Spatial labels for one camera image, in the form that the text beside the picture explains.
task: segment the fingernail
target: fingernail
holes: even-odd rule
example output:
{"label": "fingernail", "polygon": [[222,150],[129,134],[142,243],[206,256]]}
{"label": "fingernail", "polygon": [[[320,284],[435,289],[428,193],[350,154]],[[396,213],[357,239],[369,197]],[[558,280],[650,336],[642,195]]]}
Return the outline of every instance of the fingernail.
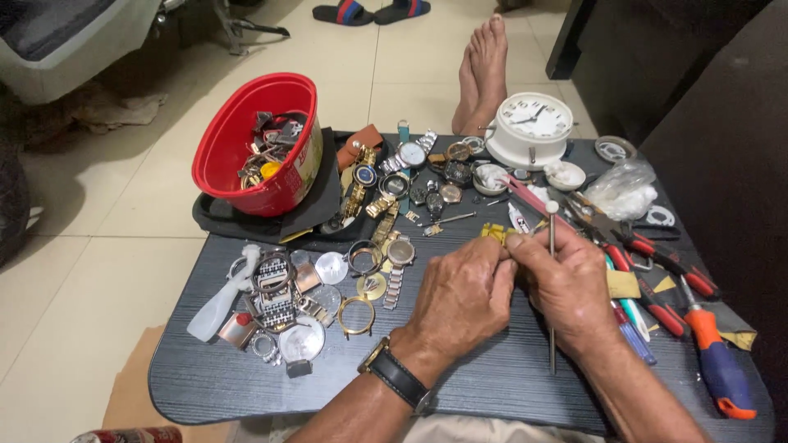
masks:
{"label": "fingernail", "polygon": [[506,248],[515,249],[525,240],[526,237],[522,234],[509,234],[506,236]]}

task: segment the red can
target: red can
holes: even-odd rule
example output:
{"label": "red can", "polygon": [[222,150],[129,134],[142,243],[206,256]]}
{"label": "red can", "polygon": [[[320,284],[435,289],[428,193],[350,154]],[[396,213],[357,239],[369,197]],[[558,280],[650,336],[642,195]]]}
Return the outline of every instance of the red can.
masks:
{"label": "red can", "polygon": [[183,443],[175,426],[134,429],[92,430],[71,440],[71,443]]}
{"label": "red can", "polygon": [[[281,168],[258,186],[241,189],[237,173],[251,153],[258,111],[297,111],[307,115],[307,123]],[[250,81],[208,125],[191,164],[192,179],[206,194],[246,214],[275,217],[289,212],[307,195],[320,168],[323,139],[317,113],[317,88],[305,76],[276,73]]]}

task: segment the man's right hand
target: man's right hand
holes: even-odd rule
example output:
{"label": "man's right hand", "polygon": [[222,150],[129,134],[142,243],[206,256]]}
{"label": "man's right hand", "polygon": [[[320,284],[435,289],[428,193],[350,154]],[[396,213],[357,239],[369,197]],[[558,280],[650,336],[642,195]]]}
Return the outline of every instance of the man's right hand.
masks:
{"label": "man's right hand", "polygon": [[556,343],[573,359],[622,342],[608,295],[604,253],[571,229],[556,226],[556,257],[548,231],[507,236],[511,257],[526,268],[531,300],[556,330]]}

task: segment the black slipper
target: black slipper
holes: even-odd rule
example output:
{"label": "black slipper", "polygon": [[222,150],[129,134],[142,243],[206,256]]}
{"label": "black slipper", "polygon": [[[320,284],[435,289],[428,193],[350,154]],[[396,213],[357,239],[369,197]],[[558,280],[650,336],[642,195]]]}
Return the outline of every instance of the black slipper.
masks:
{"label": "black slipper", "polygon": [[394,2],[375,13],[375,23],[392,24],[406,18],[422,16],[432,6],[422,0],[394,0]]}
{"label": "black slipper", "polygon": [[374,20],[374,16],[354,0],[342,0],[338,6],[315,6],[312,17],[345,26],[363,26]]}

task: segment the white alarm clock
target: white alarm clock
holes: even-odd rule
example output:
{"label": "white alarm clock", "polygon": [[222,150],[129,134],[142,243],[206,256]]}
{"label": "white alarm clock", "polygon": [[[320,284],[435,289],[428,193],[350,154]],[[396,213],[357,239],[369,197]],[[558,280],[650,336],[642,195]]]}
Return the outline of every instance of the white alarm clock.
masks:
{"label": "white alarm clock", "polygon": [[487,128],[487,150],[504,165],[541,171],[563,157],[573,124],[566,103],[538,92],[514,94]]}

